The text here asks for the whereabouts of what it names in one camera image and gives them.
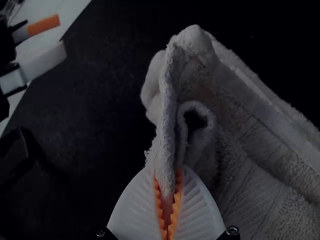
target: screw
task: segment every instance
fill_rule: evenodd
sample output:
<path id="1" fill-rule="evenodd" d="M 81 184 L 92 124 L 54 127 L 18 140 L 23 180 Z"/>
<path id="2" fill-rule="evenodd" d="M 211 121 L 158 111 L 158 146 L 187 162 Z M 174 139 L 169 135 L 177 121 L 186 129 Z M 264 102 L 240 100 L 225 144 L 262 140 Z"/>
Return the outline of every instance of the screw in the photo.
<path id="1" fill-rule="evenodd" d="M 96 232 L 95 235 L 96 235 L 97 237 L 99 237 L 99 238 L 103 238 L 103 237 L 106 235 L 106 232 L 103 231 L 103 230 L 99 230 L 99 231 Z"/>
<path id="2" fill-rule="evenodd" d="M 226 234 L 232 235 L 232 236 L 238 236 L 239 228 L 237 228 L 236 226 L 230 226 L 226 229 Z"/>

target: white plastic part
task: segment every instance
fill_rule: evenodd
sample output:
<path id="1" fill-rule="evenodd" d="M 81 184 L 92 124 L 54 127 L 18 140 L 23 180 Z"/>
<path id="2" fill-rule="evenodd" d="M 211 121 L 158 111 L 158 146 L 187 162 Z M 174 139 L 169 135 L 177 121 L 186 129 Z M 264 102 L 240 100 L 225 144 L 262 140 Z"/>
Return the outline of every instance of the white plastic part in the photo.
<path id="1" fill-rule="evenodd" d="M 26 84 L 27 81 L 20 68 L 0 77 L 0 88 L 3 94 L 8 94 L 17 88 L 24 87 Z"/>
<path id="2" fill-rule="evenodd" d="M 29 52 L 19 59 L 20 68 L 27 82 L 41 76 L 67 58 L 65 45 L 59 41 L 44 49 Z"/>
<path id="3" fill-rule="evenodd" d="M 125 188 L 108 222 L 119 240 L 162 240 L 154 191 L 154 175 L 145 167 Z"/>
<path id="4" fill-rule="evenodd" d="M 19 61 L 20 68 L 0 77 L 3 94 L 24 87 L 33 79 L 54 68 L 67 58 L 63 41 L 52 44 L 42 50 L 30 52 Z"/>
<path id="5" fill-rule="evenodd" d="M 215 240 L 225 230 L 218 206 L 201 179 L 183 166 L 181 193 L 175 240 Z"/>
<path id="6" fill-rule="evenodd" d="M 142 169 L 125 188 L 107 228 L 119 240 L 162 240 L 154 175 Z M 200 178 L 183 166 L 183 188 L 175 240 L 215 240 L 226 230 L 220 211 Z"/>

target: white towel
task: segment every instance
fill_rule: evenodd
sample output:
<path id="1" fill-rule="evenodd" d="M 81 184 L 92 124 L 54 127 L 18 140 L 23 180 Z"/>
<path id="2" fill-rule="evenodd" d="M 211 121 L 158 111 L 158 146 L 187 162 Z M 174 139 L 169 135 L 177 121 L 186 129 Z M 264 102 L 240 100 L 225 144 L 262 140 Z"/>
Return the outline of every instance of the white towel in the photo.
<path id="1" fill-rule="evenodd" d="M 183 162 L 241 239 L 320 239 L 320 134 L 199 26 L 152 59 L 141 100 L 156 125 L 146 151 L 170 204 Z"/>

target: black fabric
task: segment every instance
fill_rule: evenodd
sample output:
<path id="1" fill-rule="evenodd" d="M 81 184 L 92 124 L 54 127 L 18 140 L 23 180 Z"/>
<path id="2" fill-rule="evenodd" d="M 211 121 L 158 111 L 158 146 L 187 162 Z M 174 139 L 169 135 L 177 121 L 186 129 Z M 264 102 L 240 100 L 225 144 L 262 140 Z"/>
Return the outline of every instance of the black fabric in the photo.
<path id="1" fill-rule="evenodd" d="M 150 60 L 189 25 L 211 32 L 277 94 L 314 117 L 305 107 L 314 95 L 304 105 L 296 97 L 304 87 L 294 81 L 301 77 L 292 71 L 297 60 L 287 55 L 296 47 L 290 33 L 299 26 L 287 24 L 295 18 L 231 7 L 92 0 L 63 37 L 67 60 L 30 85 L 7 126 L 6 132 L 30 129 L 47 160 L 67 175 L 35 164 L 1 196 L 0 231 L 7 239 L 87 240 L 108 222 L 155 134 L 140 101 Z"/>

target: orange object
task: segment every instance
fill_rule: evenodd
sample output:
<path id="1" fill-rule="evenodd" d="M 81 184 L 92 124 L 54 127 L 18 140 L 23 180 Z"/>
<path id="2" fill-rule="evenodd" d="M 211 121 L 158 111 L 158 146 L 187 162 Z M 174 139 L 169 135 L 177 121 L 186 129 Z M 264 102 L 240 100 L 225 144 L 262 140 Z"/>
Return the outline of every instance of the orange object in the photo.
<path id="1" fill-rule="evenodd" d="M 36 23 L 30 24 L 26 27 L 26 31 L 30 37 L 45 32 L 49 29 L 60 26 L 58 14 L 42 19 Z"/>
<path id="2" fill-rule="evenodd" d="M 183 170 L 179 169 L 175 177 L 175 192 L 174 192 L 174 201 L 172 204 L 172 214 L 170 215 L 171 223 L 166 226 L 163 214 L 163 206 L 161 202 L 161 193 L 159 183 L 154 179 L 154 194 L 155 194 L 155 204 L 156 212 L 158 215 L 159 227 L 162 234 L 162 240 L 173 240 L 174 235 L 178 225 L 178 215 L 181 204 L 181 194 L 183 188 Z"/>

